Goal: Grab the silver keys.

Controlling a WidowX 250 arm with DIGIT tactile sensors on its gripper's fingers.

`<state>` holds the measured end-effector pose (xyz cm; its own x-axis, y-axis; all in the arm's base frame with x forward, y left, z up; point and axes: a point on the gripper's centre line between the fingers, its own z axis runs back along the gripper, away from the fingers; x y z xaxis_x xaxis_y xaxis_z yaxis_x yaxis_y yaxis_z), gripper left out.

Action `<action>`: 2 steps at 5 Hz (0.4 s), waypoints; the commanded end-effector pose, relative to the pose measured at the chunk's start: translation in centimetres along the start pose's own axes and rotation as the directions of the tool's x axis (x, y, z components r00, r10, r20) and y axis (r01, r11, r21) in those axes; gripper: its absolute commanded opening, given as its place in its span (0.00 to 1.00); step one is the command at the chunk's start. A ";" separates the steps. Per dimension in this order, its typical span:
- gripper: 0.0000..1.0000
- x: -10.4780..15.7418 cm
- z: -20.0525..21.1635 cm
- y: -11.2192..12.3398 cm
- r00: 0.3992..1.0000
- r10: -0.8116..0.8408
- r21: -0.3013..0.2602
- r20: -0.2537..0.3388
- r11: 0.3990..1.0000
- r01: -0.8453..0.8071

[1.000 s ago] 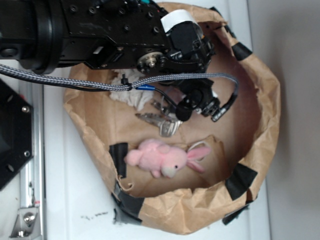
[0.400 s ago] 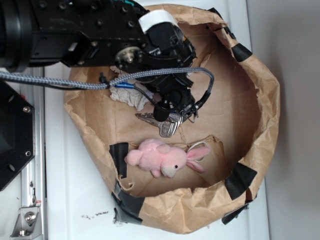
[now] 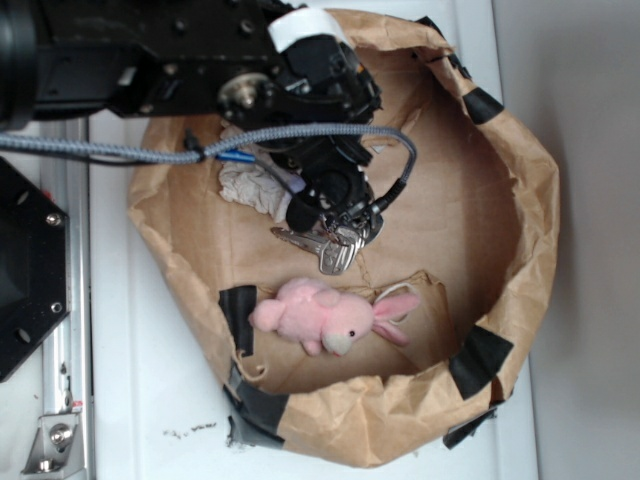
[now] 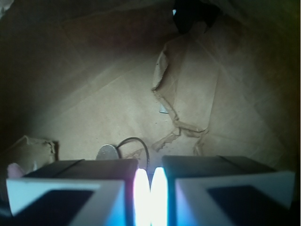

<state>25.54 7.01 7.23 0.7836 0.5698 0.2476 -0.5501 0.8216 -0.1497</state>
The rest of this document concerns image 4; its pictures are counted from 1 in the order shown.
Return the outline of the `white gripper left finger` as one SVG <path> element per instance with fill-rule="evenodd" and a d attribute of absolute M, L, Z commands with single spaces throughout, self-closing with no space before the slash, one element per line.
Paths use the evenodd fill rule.
<path fill-rule="evenodd" d="M 136 159 L 56 161 L 6 180 L 10 226 L 132 226 Z"/>

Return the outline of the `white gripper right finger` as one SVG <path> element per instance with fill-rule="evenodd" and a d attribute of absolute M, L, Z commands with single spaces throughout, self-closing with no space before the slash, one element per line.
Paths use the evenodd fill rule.
<path fill-rule="evenodd" d="M 162 158 L 168 226 L 293 226 L 295 173 L 244 156 Z"/>

